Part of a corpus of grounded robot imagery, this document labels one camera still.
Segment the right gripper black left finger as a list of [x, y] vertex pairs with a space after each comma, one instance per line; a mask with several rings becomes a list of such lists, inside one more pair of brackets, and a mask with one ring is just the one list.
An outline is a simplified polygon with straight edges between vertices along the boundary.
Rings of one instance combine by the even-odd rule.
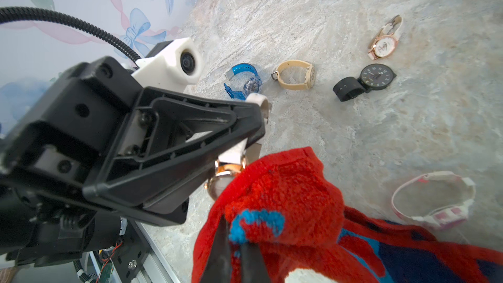
[[200, 283], [230, 283], [232, 263], [228, 236], [229, 224], [225, 216], [221, 216]]

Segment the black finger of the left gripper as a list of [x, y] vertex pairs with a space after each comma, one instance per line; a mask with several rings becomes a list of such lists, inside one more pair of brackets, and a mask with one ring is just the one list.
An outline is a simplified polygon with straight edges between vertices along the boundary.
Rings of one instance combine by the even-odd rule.
[[217, 158], [265, 135], [266, 98], [209, 100], [146, 88], [83, 195], [112, 213], [156, 226], [183, 224], [190, 195], [215, 174]]

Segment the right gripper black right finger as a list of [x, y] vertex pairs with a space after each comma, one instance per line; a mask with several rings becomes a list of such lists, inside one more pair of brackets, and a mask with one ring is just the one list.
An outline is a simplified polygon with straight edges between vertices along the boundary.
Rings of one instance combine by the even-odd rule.
[[260, 247], [255, 243], [244, 243], [240, 246], [241, 283], [271, 283]]

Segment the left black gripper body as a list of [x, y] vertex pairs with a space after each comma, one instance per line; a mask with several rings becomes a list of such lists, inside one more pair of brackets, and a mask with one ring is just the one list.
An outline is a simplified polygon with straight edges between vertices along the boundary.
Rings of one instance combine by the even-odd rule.
[[110, 57], [65, 72], [1, 148], [1, 202], [148, 202], [156, 99]]

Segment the red blue patterned cloth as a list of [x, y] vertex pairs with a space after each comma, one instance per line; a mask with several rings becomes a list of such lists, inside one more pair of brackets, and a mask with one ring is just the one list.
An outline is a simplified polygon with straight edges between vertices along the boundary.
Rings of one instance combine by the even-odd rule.
[[312, 148], [265, 156], [222, 192], [193, 251], [200, 282], [221, 216], [229, 224], [232, 277], [241, 282], [240, 245], [258, 244], [272, 282], [294, 270], [336, 282], [501, 282], [502, 253], [441, 242], [428, 230], [367, 217], [344, 204]]

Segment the gold bracelet watch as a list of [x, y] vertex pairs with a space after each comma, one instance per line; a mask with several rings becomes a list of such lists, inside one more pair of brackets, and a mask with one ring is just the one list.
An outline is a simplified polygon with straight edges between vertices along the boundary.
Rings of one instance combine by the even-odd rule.
[[242, 140], [215, 162], [215, 174], [205, 184], [208, 195], [217, 200], [226, 187], [251, 163], [258, 160], [263, 145], [263, 136], [248, 146], [249, 139]]

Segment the pink white watch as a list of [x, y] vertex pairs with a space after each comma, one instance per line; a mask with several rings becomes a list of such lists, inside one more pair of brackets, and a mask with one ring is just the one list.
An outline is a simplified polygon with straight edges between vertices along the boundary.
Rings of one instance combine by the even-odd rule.
[[391, 207], [407, 224], [441, 231], [469, 219], [475, 195], [471, 178], [449, 171], [431, 172], [399, 186], [392, 195]]

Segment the small gold watch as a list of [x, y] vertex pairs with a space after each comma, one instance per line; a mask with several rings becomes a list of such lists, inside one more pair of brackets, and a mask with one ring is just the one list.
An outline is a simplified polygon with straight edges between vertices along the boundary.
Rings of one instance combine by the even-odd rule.
[[388, 58], [393, 54], [403, 34], [403, 25], [404, 19], [396, 15], [379, 30], [368, 46], [371, 60]]

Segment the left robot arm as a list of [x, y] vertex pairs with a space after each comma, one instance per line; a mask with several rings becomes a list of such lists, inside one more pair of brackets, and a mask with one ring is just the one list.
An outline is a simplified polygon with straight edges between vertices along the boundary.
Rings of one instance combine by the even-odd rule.
[[122, 219], [183, 224], [217, 158], [264, 133], [257, 104], [142, 87], [111, 57], [77, 64], [1, 140], [1, 254], [43, 267], [113, 246]]

